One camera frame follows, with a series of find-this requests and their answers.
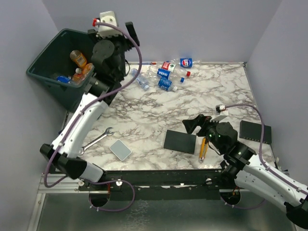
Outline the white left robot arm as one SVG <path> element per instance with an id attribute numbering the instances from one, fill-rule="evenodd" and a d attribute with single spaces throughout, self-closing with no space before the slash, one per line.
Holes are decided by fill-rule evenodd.
<path id="1" fill-rule="evenodd" d="M 51 150 L 53 153 L 51 157 L 47 157 L 48 164 L 44 173 L 45 187 L 52 188 L 69 176 L 68 171 L 62 169 L 61 171 L 65 173 L 65 176 L 51 185 L 47 183 L 50 166 L 53 164 L 53 160 L 56 156 L 59 156 L 59 161 L 73 161 L 73 174 L 76 175 L 72 175 L 70 178 L 74 180 L 87 180 L 96 190 L 101 190 L 105 187 L 106 177 L 103 175 L 104 170 L 95 164 L 84 161 L 83 159 L 78 159 L 78 153 L 93 123 L 103 113 L 105 107 L 105 102 L 103 99 L 128 87 L 135 81 L 135 79 L 136 77 L 133 77 L 129 82 L 127 82 L 127 84 L 109 93 L 101 95 L 100 97 L 93 96 L 89 93 L 83 96 L 81 100 L 81 108 L 75 111 L 73 117 L 63 129 L 62 133 L 60 133 L 60 135 L 52 143 Z"/>

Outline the blue label bottle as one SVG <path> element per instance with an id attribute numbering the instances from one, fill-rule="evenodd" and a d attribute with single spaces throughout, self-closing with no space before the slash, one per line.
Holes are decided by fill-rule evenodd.
<path id="1" fill-rule="evenodd" d="M 158 87 L 165 90 L 165 91 L 173 91 L 176 92 L 178 87 L 175 86 L 171 80 L 161 77 L 157 83 Z"/>
<path id="2" fill-rule="evenodd" d="M 71 78 L 66 76 L 58 76 L 56 80 L 65 84 L 69 84 L 71 82 Z"/>

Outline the big orange bottle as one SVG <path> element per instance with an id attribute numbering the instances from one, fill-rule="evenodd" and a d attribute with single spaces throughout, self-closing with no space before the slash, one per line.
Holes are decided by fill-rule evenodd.
<path id="1" fill-rule="evenodd" d="M 85 80 L 87 74 L 94 68 L 92 63 L 86 64 L 85 67 L 76 68 L 75 73 L 73 74 L 71 80 L 76 83 L 80 84 L 83 80 Z"/>

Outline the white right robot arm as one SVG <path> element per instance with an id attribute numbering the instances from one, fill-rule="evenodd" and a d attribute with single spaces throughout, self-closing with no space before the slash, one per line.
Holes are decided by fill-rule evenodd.
<path id="1" fill-rule="evenodd" d="M 187 133 L 196 127 L 199 137 L 205 137 L 223 155 L 228 166 L 223 170 L 221 183 L 226 188 L 237 185 L 263 197 L 286 213 L 295 225 L 308 228 L 308 187 L 267 162 L 254 150 L 238 141 L 238 132 L 229 122 L 198 115 L 183 120 Z"/>

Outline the clear crushed water bottle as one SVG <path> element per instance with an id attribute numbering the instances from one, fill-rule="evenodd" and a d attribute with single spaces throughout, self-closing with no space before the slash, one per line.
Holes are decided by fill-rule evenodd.
<path id="1" fill-rule="evenodd" d="M 138 71 L 137 69 L 133 68 L 130 71 L 130 73 L 132 76 L 135 76 L 137 71 Z M 139 74 L 135 80 L 144 91 L 147 91 L 150 88 L 148 79 L 144 77 L 142 74 Z"/>

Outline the small orange juice bottle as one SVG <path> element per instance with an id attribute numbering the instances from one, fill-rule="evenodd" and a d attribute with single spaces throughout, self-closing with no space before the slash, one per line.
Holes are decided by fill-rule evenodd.
<path id="1" fill-rule="evenodd" d="M 87 64 L 87 59 L 79 50 L 73 50 L 70 53 L 70 59 L 77 64 L 77 66 L 83 69 Z"/>

